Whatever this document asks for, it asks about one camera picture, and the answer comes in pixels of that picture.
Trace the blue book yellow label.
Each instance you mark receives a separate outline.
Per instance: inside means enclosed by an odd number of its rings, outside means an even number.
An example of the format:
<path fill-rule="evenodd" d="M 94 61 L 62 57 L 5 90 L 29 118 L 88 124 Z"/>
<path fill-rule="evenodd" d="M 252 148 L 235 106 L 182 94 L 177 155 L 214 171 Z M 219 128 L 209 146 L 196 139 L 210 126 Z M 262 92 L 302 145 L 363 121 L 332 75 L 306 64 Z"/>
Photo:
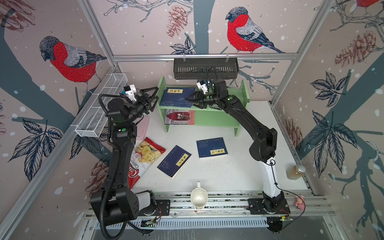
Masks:
<path fill-rule="evenodd" d="M 186 103 L 187 101 L 185 98 L 193 94 L 195 91 L 195 88 L 166 88 L 161 102 Z"/>
<path fill-rule="evenodd" d="M 186 103 L 161 102 L 160 106 L 171 107 L 171 108 L 191 108 L 193 104 L 189 102 L 186 102 Z"/>

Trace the pink red illustrated book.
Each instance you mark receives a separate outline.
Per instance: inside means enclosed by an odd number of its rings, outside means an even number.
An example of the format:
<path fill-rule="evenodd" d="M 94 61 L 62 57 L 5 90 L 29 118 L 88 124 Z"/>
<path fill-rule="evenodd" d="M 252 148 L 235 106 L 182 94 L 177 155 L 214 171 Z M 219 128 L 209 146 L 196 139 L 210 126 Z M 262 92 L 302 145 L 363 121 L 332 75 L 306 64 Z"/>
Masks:
<path fill-rule="evenodd" d="M 165 125 L 194 125 L 195 111 L 166 110 Z"/>

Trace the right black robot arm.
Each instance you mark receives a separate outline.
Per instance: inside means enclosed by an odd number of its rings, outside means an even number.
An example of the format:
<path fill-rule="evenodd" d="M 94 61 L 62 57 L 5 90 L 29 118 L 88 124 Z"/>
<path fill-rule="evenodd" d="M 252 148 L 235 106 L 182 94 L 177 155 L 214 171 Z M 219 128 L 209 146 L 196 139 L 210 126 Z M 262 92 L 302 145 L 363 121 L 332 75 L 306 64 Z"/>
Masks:
<path fill-rule="evenodd" d="M 261 165 L 264 198 L 276 198 L 281 193 L 273 170 L 273 164 L 276 163 L 277 131 L 259 122 L 238 97 L 229 94 L 224 81 L 200 81 L 197 86 L 198 90 L 187 97 L 186 101 L 199 109 L 217 106 L 218 110 L 224 111 L 240 123 L 253 140 L 249 152 Z"/>

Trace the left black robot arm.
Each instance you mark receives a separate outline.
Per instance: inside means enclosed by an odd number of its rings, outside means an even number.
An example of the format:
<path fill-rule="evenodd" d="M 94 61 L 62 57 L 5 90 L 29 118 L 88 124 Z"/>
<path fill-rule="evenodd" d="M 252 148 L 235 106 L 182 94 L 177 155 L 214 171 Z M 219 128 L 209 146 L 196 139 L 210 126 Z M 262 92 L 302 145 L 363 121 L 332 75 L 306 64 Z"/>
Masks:
<path fill-rule="evenodd" d="M 105 181 L 90 201 L 102 227 L 133 221 L 139 213 L 152 213 L 157 208 L 152 191 L 138 194 L 131 191 L 129 168 L 136 145 L 137 123 L 154 110 L 158 90 L 158 87 L 138 90 L 134 100 L 123 93 L 98 96 L 108 118 L 107 143 L 113 149 Z"/>

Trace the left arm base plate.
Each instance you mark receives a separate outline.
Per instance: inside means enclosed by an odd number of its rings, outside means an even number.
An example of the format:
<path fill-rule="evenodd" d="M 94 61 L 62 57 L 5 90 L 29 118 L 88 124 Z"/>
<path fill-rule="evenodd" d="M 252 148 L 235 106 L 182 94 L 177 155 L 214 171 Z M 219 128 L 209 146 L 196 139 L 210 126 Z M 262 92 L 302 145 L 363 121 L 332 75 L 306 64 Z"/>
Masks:
<path fill-rule="evenodd" d="M 170 200 L 156 200 L 156 206 L 150 207 L 148 210 L 143 210 L 144 216 L 169 216 L 171 208 Z"/>

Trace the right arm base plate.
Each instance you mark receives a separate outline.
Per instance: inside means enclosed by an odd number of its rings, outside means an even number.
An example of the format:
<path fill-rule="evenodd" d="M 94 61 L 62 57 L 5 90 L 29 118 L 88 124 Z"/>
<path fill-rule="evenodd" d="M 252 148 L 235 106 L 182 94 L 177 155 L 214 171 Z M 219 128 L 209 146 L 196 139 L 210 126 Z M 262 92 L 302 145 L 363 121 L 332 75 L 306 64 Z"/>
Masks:
<path fill-rule="evenodd" d="M 248 199 L 247 210 L 251 215 L 290 215 L 291 211 L 286 199 L 269 201 L 264 199 Z"/>

